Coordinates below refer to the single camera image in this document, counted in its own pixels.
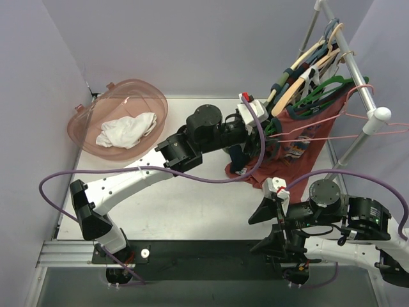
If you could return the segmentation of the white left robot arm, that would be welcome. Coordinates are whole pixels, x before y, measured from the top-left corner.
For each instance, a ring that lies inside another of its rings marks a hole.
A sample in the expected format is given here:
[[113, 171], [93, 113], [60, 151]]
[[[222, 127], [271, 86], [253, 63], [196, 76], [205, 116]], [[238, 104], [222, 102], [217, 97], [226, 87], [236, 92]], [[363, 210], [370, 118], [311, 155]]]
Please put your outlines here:
[[84, 240], [95, 240], [116, 263], [127, 260], [130, 247], [108, 213], [143, 189], [178, 176], [202, 164], [203, 154], [244, 143], [251, 128], [268, 118], [262, 103], [238, 104], [234, 122], [223, 122], [220, 109], [199, 106], [178, 132], [159, 143], [144, 157], [123, 168], [119, 175], [70, 184], [72, 206]]

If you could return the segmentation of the rust red tank top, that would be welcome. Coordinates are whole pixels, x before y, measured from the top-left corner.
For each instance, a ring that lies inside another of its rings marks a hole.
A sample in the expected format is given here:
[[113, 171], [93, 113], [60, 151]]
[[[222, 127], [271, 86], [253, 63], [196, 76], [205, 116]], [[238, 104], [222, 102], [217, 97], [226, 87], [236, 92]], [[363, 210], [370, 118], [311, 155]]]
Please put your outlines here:
[[287, 106], [273, 118], [272, 144], [266, 148], [261, 166], [244, 182], [261, 189], [267, 178], [279, 177], [289, 184], [310, 172], [353, 87], [347, 83], [306, 106]]

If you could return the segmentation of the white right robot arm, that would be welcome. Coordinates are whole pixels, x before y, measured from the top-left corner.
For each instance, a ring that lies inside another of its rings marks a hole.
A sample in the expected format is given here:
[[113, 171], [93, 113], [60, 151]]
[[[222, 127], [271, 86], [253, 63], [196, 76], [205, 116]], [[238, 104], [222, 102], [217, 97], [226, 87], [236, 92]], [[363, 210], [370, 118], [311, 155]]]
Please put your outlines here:
[[274, 219], [270, 234], [251, 248], [292, 287], [305, 288], [313, 263], [334, 262], [379, 272], [382, 280], [408, 287], [408, 242], [378, 201], [343, 194], [331, 180], [317, 180], [304, 202], [291, 204], [285, 180], [268, 178], [264, 198], [248, 220]]

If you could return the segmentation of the green plastic hanger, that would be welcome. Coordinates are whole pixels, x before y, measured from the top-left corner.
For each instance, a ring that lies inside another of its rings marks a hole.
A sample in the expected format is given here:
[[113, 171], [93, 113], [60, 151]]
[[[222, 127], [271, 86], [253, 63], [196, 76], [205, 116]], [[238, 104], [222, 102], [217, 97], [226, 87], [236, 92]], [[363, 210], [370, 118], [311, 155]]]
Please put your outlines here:
[[[325, 88], [327, 86], [330, 86], [331, 84], [334, 83], [338, 83], [339, 86], [335, 87], [335, 88], [331, 88], [328, 91], [325, 91]], [[328, 95], [336, 90], [341, 89], [345, 84], [350, 84], [353, 83], [353, 79], [347, 78], [345, 79], [343, 76], [341, 75], [334, 75], [331, 78], [327, 79], [326, 81], [324, 81], [323, 83], [321, 83], [319, 86], [315, 87], [315, 89], [310, 92], [310, 94], [308, 94], [306, 97], [300, 99], [298, 102], [294, 102], [293, 104], [290, 104], [290, 106], [293, 109], [302, 109], [303, 107], [307, 107], [309, 105], [312, 105], [313, 102], [315, 102], [316, 100], [318, 100], [320, 97], [324, 96], [324, 95]]]

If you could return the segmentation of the black white striped tank top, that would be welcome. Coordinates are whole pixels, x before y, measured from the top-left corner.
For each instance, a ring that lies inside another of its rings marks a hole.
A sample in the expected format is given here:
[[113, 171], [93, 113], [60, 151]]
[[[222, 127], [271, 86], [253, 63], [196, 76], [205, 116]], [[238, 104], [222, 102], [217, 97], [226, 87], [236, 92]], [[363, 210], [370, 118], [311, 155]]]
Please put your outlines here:
[[312, 65], [301, 74], [298, 80], [300, 80], [300, 86], [295, 94], [296, 98], [302, 100], [313, 91], [315, 86], [320, 85], [320, 66], [317, 64]]

